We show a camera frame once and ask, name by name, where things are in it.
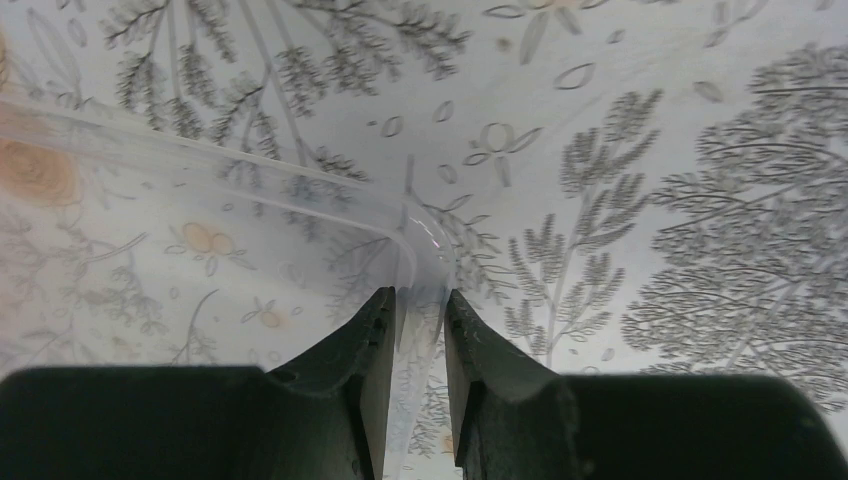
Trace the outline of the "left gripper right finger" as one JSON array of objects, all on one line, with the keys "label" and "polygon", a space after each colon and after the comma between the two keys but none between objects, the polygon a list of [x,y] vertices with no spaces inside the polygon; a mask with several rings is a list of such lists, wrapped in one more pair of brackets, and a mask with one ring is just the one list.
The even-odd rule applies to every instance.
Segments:
[{"label": "left gripper right finger", "polygon": [[559,478],[559,376],[489,327],[457,290],[444,336],[453,455],[464,478]]}]

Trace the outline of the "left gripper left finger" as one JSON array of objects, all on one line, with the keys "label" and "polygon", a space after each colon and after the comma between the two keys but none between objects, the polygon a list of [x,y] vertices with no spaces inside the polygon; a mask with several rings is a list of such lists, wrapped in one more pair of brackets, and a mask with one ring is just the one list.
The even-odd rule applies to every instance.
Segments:
[{"label": "left gripper left finger", "polygon": [[396,291],[381,287],[336,331],[270,370],[270,479],[379,479],[384,470]]}]

